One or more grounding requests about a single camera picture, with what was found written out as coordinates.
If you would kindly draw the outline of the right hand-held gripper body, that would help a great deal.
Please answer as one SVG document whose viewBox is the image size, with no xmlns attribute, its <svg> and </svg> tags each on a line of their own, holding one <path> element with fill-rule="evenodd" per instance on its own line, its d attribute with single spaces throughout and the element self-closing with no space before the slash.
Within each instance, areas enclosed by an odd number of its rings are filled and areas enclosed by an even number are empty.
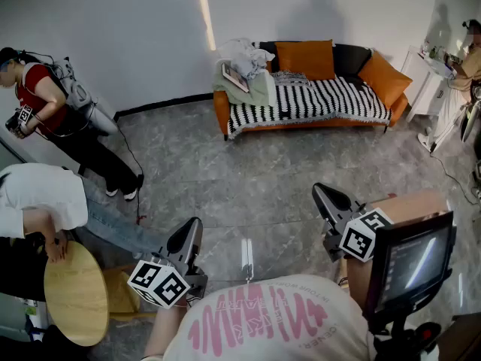
<svg viewBox="0 0 481 361">
<path fill-rule="evenodd" d="M 341 222 L 338 229 L 328 228 L 324 248 L 332 262 L 346 255 L 367 262 L 373 256 L 376 231 L 392 224 L 393 221 L 381 208 L 371 208 L 356 218 Z"/>
</svg>

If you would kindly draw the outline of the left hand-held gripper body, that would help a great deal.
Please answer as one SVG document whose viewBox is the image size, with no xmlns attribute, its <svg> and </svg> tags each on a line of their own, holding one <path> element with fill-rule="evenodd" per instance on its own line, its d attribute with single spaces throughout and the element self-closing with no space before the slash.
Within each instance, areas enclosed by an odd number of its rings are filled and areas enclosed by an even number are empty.
<svg viewBox="0 0 481 361">
<path fill-rule="evenodd" d="M 208 276 L 193 264 L 186 270 L 166 259 L 140 259 L 127 284 L 146 302 L 169 309 L 190 294 L 202 298 Z"/>
</svg>

